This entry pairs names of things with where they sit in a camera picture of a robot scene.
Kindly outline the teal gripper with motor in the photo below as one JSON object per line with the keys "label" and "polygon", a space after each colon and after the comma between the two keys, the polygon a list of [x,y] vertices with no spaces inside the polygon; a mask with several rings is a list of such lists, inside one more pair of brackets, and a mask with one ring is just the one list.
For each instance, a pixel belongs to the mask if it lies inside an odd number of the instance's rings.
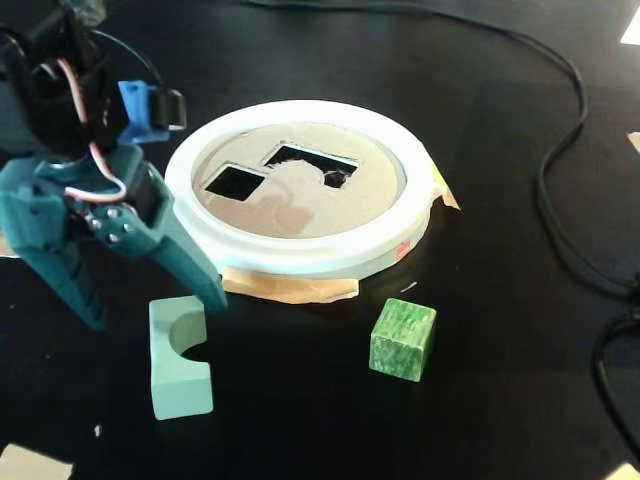
{"label": "teal gripper with motor", "polygon": [[218,270],[183,228],[171,195],[137,145],[121,145],[106,156],[117,185],[89,157],[66,164],[30,157],[1,170],[1,230],[9,247],[89,327],[106,329],[106,316],[77,241],[69,233],[68,208],[93,210],[90,232],[127,259],[148,257],[193,295],[209,313],[227,307]]}

